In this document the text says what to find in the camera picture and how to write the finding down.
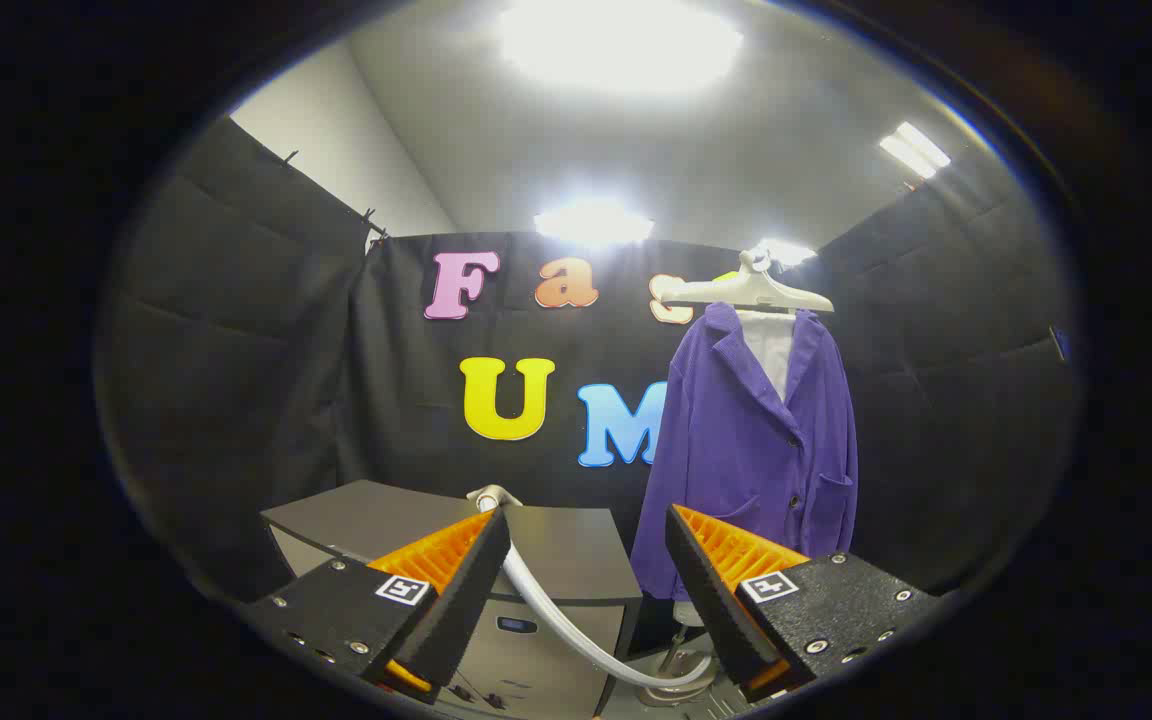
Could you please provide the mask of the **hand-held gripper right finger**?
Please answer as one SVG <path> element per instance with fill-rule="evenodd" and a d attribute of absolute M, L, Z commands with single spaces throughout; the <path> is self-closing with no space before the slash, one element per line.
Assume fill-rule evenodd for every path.
<path fill-rule="evenodd" d="M 808 559 L 681 505 L 666 514 L 666 547 L 746 702 L 861 665 L 942 602 L 850 553 Z"/>

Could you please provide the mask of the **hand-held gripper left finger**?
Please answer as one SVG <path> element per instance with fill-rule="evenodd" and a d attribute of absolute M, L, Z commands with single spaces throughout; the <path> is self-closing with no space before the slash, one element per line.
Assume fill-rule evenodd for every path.
<path fill-rule="evenodd" d="M 480 511 L 376 560 L 329 558 L 247 602 L 247 624 L 349 685 L 433 703 L 460 669 L 509 550 L 505 511 Z"/>

